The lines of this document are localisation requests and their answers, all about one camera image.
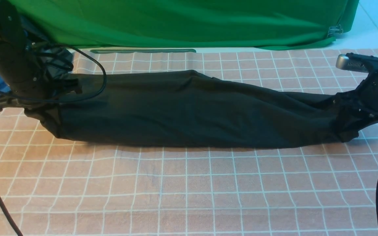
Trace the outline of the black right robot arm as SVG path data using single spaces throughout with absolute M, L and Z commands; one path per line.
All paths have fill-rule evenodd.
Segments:
M 338 109 L 333 128 L 345 139 L 350 132 L 378 124 L 378 57 L 346 53 L 338 56 L 336 67 L 367 73 L 356 89 L 337 93 L 333 100 Z

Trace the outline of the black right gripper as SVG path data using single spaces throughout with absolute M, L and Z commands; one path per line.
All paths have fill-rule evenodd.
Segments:
M 335 96 L 338 112 L 338 142 L 359 136 L 359 131 L 378 124 L 378 70 L 370 73 L 356 89 Z

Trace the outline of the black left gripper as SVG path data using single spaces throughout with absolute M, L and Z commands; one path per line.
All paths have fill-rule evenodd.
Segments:
M 78 79 L 54 79 L 32 49 L 0 42 L 0 77 L 9 92 L 0 91 L 0 112 L 5 108 L 34 109 L 35 103 L 58 103 L 58 95 L 81 94 Z

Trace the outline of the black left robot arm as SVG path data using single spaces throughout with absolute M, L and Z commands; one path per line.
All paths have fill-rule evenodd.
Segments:
M 80 93 L 68 47 L 53 44 L 34 27 L 23 28 L 23 17 L 7 0 L 0 0 L 0 112 L 22 108 L 27 115 L 59 113 L 59 98 Z

